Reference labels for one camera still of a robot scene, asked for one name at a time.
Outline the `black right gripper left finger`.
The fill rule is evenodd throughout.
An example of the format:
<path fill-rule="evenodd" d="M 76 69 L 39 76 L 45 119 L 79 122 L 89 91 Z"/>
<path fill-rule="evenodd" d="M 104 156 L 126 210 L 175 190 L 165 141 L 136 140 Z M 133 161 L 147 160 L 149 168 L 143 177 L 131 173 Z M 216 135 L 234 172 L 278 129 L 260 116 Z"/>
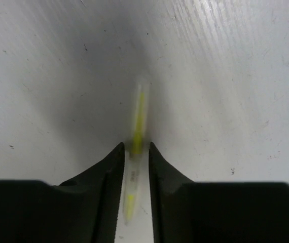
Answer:
<path fill-rule="evenodd" d="M 113 242 L 124 144 L 59 185 L 0 180 L 0 242 Z"/>

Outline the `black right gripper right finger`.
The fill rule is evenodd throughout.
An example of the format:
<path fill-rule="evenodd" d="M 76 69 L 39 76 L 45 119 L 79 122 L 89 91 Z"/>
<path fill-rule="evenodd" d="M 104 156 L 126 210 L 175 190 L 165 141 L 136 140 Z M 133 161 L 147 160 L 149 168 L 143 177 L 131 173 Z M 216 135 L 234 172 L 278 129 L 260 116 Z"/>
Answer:
<path fill-rule="evenodd" d="M 155 242 L 289 242 L 289 185 L 195 182 L 154 143 L 149 178 Z"/>

